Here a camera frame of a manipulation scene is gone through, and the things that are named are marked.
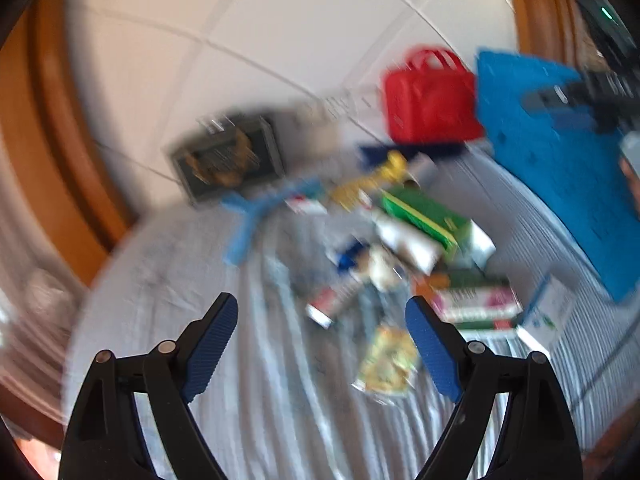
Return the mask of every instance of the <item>yellow package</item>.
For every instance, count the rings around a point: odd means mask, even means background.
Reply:
[[[360,391],[402,396],[412,386],[418,350],[407,330],[381,325],[353,386]]]
[[[384,185],[399,184],[406,176],[406,159],[400,152],[392,150],[387,155],[387,161],[372,173],[361,176],[346,184],[335,188],[331,199],[350,211],[358,203],[361,191],[379,189]]]

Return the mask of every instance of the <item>cardboard box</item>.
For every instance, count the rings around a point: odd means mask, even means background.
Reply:
[[[396,186],[382,193],[382,207],[391,216],[415,225],[442,244],[445,260],[471,260],[481,269],[495,253],[491,238],[471,219],[427,197],[420,189]]]
[[[460,290],[483,290],[484,288],[506,288],[511,291],[509,280],[503,276],[485,276],[477,270],[452,270],[450,272],[436,272],[431,276],[414,278],[413,293],[422,296],[432,308],[438,303],[443,294]],[[467,341],[473,339],[488,339],[516,336],[516,314],[522,311],[520,303],[513,295],[513,311],[506,316],[495,316],[488,312],[483,316],[474,316],[468,320],[443,319],[455,326],[460,335]],[[434,311],[442,319],[443,316],[436,308]]]
[[[532,350],[550,358],[574,311],[575,294],[560,280],[547,275],[516,328],[518,337]]]

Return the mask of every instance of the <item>plastic bag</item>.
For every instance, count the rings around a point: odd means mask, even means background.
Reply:
[[[413,387],[418,359],[418,350],[407,330],[380,324],[353,386],[379,400],[380,396],[405,396]]]

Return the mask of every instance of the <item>white wall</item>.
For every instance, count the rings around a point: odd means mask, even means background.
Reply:
[[[180,197],[162,148],[227,107],[378,83],[414,44],[516,49],[511,0],[68,0],[92,133],[143,212]],[[284,139],[300,158],[385,139],[382,118]]]

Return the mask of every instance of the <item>gray fabric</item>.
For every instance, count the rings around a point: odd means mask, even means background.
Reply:
[[[638,360],[628,350],[636,344],[630,327],[638,318],[638,295],[624,306],[610,304],[563,225],[491,159],[468,153],[438,166],[430,194],[474,218],[493,238],[497,253],[488,269],[506,273],[524,303],[549,270],[577,291],[575,314],[551,361],[580,445],[589,449],[638,394],[630,380],[638,374]],[[321,171],[339,176],[354,167],[353,157],[345,155]],[[147,352],[177,337],[226,291],[238,298],[238,328],[191,411],[229,478],[413,479],[453,405],[424,370],[415,391],[390,405],[351,387],[367,339],[381,319],[401,322],[408,292],[379,296],[367,289],[359,306],[328,331],[307,319],[306,295],[330,272],[320,247],[328,221],[278,209],[261,225],[239,269],[221,261],[237,217],[217,205],[177,206],[140,226],[84,306],[68,354],[66,415],[98,350],[110,348],[117,356]],[[517,339],[488,345],[502,354],[528,353]],[[171,478],[148,403],[140,397],[158,474]],[[505,406],[506,397],[498,396],[473,478],[488,467]]]

